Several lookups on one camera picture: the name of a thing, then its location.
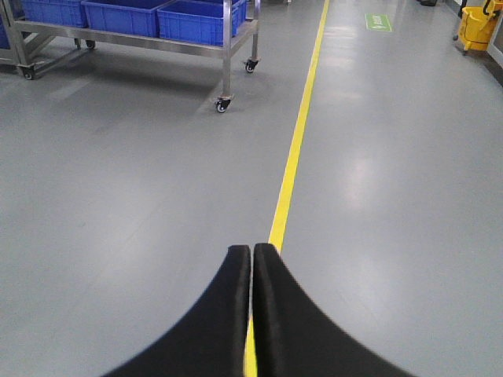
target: blue plastic crate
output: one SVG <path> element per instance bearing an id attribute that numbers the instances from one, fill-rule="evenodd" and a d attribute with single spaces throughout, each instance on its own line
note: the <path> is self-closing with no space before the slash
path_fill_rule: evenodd
<path id="1" fill-rule="evenodd" d="M 87 20 L 91 29 L 123 34 L 159 36 L 156 11 L 167 0 L 86 0 Z"/>
<path id="2" fill-rule="evenodd" d="M 13 9 L 14 17 L 19 18 L 24 16 L 23 4 L 21 4 L 21 0 L 10 0 L 10 6 Z"/>
<path id="3" fill-rule="evenodd" d="M 223 45 L 223 5 L 176 1 L 157 11 L 160 37 L 205 45 Z M 233 7 L 233 35 L 237 34 L 237 8 Z"/>
<path id="4" fill-rule="evenodd" d="M 22 0 L 27 20 L 73 27 L 87 27 L 80 0 Z"/>
<path id="5" fill-rule="evenodd" d="M 2 18 L 0 17 L 0 49 L 9 49 L 9 40 L 7 39 L 6 29 L 3 27 Z"/>
<path id="6" fill-rule="evenodd" d="M 223 0 L 196 0 L 198 2 L 212 2 L 214 4 L 223 4 Z M 247 0 L 233 0 L 233 8 L 237 8 L 237 26 L 246 20 L 246 9 L 248 7 Z"/>

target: yellow line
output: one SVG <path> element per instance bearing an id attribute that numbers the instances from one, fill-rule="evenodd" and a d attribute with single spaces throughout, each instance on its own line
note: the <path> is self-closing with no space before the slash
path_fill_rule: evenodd
<path id="1" fill-rule="evenodd" d="M 297 166 L 299 165 L 300 149 L 306 129 L 307 116 L 311 97 L 313 94 L 314 80 L 316 79 L 316 70 L 318 68 L 318 59 L 320 57 L 321 41 L 329 11 L 330 0 L 325 0 L 323 12 L 321 13 L 320 24 L 318 26 L 318 34 L 314 43 L 313 55 L 309 71 L 307 72 L 306 85 L 302 100 L 300 102 L 299 114 L 297 115 L 296 128 L 293 131 L 292 144 L 285 167 L 285 174 L 281 183 L 281 190 L 277 200 L 276 212 L 274 213 L 273 225 L 269 234 L 269 243 L 273 244 L 278 253 L 281 253 L 283 247 L 283 239 L 285 237 L 286 223 L 288 220 L 288 211 L 292 201 L 293 186 L 297 175 Z M 255 337 L 253 334 L 253 318 L 248 324 L 248 336 L 246 338 L 246 347 L 244 349 L 244 375 L 246 377 L 257 377 L 257 360 L 255 355 Z"/>

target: green floor sign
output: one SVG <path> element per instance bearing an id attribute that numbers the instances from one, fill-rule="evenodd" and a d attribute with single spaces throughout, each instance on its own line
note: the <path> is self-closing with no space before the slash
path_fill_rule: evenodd
<path id="1" fill-rule="evenodd" d="M 365 14 L 367 29 L 377 31 L 392 31 L 391 22 L 385 14 Z"/>

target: cart wheel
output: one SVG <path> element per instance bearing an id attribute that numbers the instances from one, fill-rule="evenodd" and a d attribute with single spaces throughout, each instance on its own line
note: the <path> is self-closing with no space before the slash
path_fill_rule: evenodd
<path id="1" fill-rule="evenodd" d="M 257 64 L 259 63 L 259 61 L 255 61 L 255 60 L 252 60 L 252 59 L 248 59 L 246 61 L 246 63 L 244 63 L 244 67 L 246 69 L 246 72 L 247 73 L 253 73 L 253 71 L 255 70 L 255 67 L 257 66 Z"/>
<path id="2" fill-rule="evenodd" d="M 21 67 L 21 71 L 23 72 L 23 76 L 26 80 L 34 80 L 35 79 L 35 69 L 33 67 Z"/>
<path id="3" fill-rule="evenodd" d="M 86 46 L 87 46 L 87 49 L 95 49 L 96 42 L 95 41 L 86 41 Z"/>
<path id="4" fill-rule="evenodd" d="M 215 102 L 215 108 L 217 109 L 217 112 L 220 114 L 223 114 L 226 112 L 227 108 L 229 107 L 230 100 L 229 99 L 224 99 L 224 98 L 219 98 Z"/>

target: yellow mop bucket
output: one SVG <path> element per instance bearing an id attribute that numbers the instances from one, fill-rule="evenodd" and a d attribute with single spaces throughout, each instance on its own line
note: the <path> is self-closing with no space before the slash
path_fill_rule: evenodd
<path id="1" fill-rule="evenodd" d="M 488 0 L 484 7 L 465 6 L 463 18 L 457 33 L 463 42 L 466 54 L 470 49 L 485 51 L 497 23 L 497 16 L 503 8 L 503 2 Z"/>

